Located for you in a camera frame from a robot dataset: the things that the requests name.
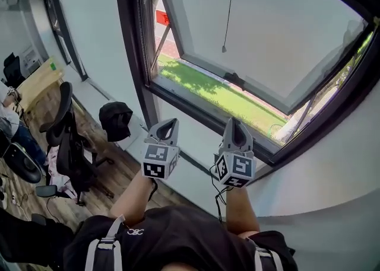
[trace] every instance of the desk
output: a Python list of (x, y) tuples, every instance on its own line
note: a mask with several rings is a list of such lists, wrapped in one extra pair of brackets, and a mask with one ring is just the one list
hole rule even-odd
[(32, 107), (35, 106), (51, 88), (53, 88), (58, 81), (63, 77), (64, 71), (57, 66), (57, 63), (53, 58), (49, 58), (45, 61), (33, 74), (24, 80), (17, 88), (17, 91), (23, 96), (20, 101), (20, 106), (24, 109), (25, 113), (28, 113)]

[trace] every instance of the jeans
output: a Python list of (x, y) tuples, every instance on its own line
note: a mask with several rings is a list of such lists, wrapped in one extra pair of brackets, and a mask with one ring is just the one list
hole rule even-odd
[(38, 165), (44, 168), (45, 153), (42, 151), (37, 141), (33, 138), (29, 129), (21, 122), (18, 126), (16, 134), (12, 137), (12, 141), (21, 145), (26, 150), (26, 153), (28, 153), (29, 156), (38, 163)]

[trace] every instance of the open window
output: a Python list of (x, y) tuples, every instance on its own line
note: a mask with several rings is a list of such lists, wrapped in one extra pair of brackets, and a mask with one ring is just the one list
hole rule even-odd
[(315, 144), (377, 82), (378, 4), (118, 0), (137, 91), (221, 135), (231, 116), (246, 123), (268, 165), (258, 178)]

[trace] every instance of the wooden floor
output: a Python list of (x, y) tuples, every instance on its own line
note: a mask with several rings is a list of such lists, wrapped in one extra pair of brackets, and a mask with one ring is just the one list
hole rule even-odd
[[(47, 148), (47, 143), (45, 134), (39, 133), (39, 126), (44, 122), (53, 120), (59, 106), (59, 101), (60, 95), (57, 87), (52, 89), (47, 96), (41, 99), (31, 113), (26, 116), (32, 135), (44, 150)], [(97, 189), (92, 188), (90, 192), (84, 194), (84, 207), (76, 205), (72, 199), (51, 198), (48, 205), (51, 214), (59, 222), (69, 226), (73, 230), (76, 229), (79, 222), (89, 216), (107, 215), (112, 204), (122, 194), (135, 173), (140, 169), (140, 165), (128, 153), (118, 148), (115, 144), (107, 142), (105, 132), (84, 110), (76, 107), (75, 115), (78, 131), (97, 149), (99, 153), (98, 158), (107, 156), (115, 161), (114, 165), (109, 165), (108, 163), (101, 165), (98, 178), (106, 187), (114, 192), (115, 197), (109, 199)], [(6, 192), (8, 194), (7, 211), (9, 213), (23, 220), (27, 220), (27, 218), (30, 219), (33, 213), (39, 213), (52, 218), (46, 207), (48, 200), (37, 197), (34, 194), (36, 185), (26, 183), (14, 175), (3, 160), (0, 160), (0, 173), (9, 177), (9, 181), (7, 180), (7, 182), (10, 183), (7, 183), (6, 186)], [(39, 184), (44, 185), (45, 178), (43, 178)], [(25, 214), (21, 208), (11, 203), (12, 189), (15, 190), (17, 203), (21, 204)], [(147, 209), (181, 204), (192, 205), (173, 190), (159, 183), (159, 189), (148, 203)]]

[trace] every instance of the grass lawn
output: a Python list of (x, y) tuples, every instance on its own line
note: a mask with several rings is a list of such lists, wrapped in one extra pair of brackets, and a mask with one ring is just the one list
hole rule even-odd
[(286, 123), (285, 119), (244, 94), (170, 57), (160, 55), (159, 64), (164, 67), (160, 72), (162, 76), (177, 82), (264, 135), (268, 134), (271, 125), (276, 123), (283, 126)]

